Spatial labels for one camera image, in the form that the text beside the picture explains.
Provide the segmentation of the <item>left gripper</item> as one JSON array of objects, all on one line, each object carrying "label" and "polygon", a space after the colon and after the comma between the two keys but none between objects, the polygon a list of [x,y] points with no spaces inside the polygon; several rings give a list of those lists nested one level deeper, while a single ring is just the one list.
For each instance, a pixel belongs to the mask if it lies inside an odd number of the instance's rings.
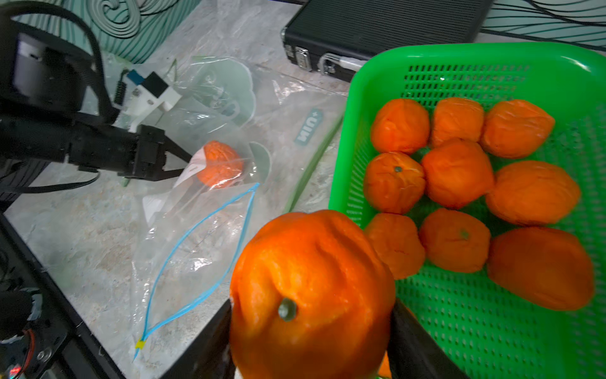
[{"label": "left gripper", "polygon": [[134,158],[125,174],[126,178],[163,181],[178,178],[184,171],[181,169],[164,170],[166,153],[170,153],[188,163],[192,155],[184,148],[165,137],[165,132],[154,126],[140,125],[137,128],[137,143]]}]

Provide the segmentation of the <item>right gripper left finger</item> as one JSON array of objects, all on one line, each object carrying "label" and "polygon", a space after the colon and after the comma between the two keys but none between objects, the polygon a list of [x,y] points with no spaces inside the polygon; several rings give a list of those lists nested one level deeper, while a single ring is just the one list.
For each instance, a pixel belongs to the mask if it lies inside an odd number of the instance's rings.
[{"label": "right gripper left finger", "polygon": [[200,334],[162,379],[234,379],[235,364],[230,353],[230,300],[219,308]]}]

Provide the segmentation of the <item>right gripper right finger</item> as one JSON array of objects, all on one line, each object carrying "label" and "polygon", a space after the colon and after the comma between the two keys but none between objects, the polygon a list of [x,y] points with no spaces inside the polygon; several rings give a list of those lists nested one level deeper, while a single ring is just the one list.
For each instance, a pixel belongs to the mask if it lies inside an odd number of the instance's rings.
[{"label": "right gripper right finger", "polygon": [[391,311],[387,353],[392,378],[469,378],[399,298]]}]

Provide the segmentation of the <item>clear bag of oranges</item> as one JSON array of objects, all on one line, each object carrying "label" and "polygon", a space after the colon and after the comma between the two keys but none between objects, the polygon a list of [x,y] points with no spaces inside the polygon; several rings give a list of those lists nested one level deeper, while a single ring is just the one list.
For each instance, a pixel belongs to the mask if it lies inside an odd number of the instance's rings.
[{"label": "clear bag of oranges", "polygon": [[137,364],[167,363],[219,309],[241,251],[253,204],[271,171],[268,149],[238,143],[237,156],[200,150],[180,178],[136,183],[139,217],[131,261]]}]

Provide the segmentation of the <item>orange bag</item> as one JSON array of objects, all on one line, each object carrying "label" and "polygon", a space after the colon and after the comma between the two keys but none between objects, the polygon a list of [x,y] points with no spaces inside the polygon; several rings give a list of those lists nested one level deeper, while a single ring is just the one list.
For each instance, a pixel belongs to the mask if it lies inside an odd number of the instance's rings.
[{"label": "orange bag", "polygon": [[230,350],[245,378],[372,378],[395,282],[342,213],[287,213],[242,251],[230,280]]},{"label": "orange bag", "polygon": [[485,197],[489,211],[510,224],[556,224],[579,203],[581,190],[561,167],[536,160],[509,164],[495,174]]},{"label": "orange bag", "polygon": [[437,209],[424,219],[419,238],[427,259],[448,271],[476,273],[488,260],[491,232],[466,213]]},{"label": "orange bag", "polygon": [[551,310],[579,310],[595,292],[593,263],[579,239],[549,227],[523,227],[495,237],[487,273],[500,287]]},{"label": "orange bag", "polygon": [[395,280],[416,275],[424,265],[425,248],[410,217],[378,213],[367,225],[365,234]]},{"label": "orange bag", "polygon": [[390,365],[389,365],[389,359],[388,359],[388,353],[385,353],[383,356],[383,360],[378,369],[377,376],[381,377],[381,378],[392,378],[391,369],[390,369]]}]

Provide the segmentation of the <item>orange taken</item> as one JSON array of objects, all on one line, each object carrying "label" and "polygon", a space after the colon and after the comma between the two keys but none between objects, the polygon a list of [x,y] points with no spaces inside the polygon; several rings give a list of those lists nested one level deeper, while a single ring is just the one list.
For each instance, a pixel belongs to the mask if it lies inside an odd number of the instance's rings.
[{"label": "orange taken", "polygon": [[438,102],[432,119],[431,145],[443,145],[454,138],[479,142],[484,126],[484,108],[476,101],[447,98]]},{"label": "orange taken", "polygon": [[381,153],[366,167],[364,196],[382,213],[406,214],[425,193],[425,171],[404,153]]},{"label": "orange taken", "polygon": [[429,112],[412,99],[393,99],[386,103],[374,120],[370,137],[379,153],[413,154],[429,140]]}]

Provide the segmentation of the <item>orange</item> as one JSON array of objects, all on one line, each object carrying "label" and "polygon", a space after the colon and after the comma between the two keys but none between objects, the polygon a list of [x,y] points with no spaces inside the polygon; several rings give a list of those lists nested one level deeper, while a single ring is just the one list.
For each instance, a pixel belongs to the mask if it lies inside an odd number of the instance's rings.
[{"label": "orange", "polygon": [[445,208],[461,209],[495,185],[489,157],[476,142],[451,139],[421,160],[426,194]]},{"label": "orange", "polygon": [[555,123],[551,115],[528,101],[499,102],[484,118],[480,145],[494,156],[525,158],[543,145]]}]

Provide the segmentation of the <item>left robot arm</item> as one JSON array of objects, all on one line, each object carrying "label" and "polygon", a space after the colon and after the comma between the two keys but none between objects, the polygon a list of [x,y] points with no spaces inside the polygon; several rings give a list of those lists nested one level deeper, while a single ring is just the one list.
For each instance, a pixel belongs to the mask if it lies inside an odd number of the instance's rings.
[{"label": "left robot arm", "polygon": [[[32,25],[29,14],[69,21],[90,50]],[[20,1],[1,7],[1,207],[22,194],[75,190],[80,183],[34,186],[50,162],[67,162],[99,178],[112,171],[127,179],[158,182],[180,175],[166,170],[167,156],[191,155],[154,126],[120,129],[120,101],[111,99],[98,40],[77,14],[60,5]]]}]

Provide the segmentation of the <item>black flat box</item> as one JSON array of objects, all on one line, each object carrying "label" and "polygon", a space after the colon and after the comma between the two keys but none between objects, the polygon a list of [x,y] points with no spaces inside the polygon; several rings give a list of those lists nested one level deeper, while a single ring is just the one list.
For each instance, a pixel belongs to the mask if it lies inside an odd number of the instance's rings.
[{"label": "black flat box", "polygon": [[308,72],[349,82],[341,58],[368,61],[397,47],[468,44],[491,1],[304,1],[281,31],[287,58]]}]

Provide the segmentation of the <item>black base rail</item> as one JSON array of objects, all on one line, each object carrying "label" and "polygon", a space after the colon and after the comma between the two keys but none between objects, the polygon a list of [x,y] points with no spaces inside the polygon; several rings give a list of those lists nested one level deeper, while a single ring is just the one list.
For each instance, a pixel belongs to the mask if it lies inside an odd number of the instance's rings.
[{"label": "black base rail", "polygon": [[124,376],[6,217],[1,219],[1,376]]}]

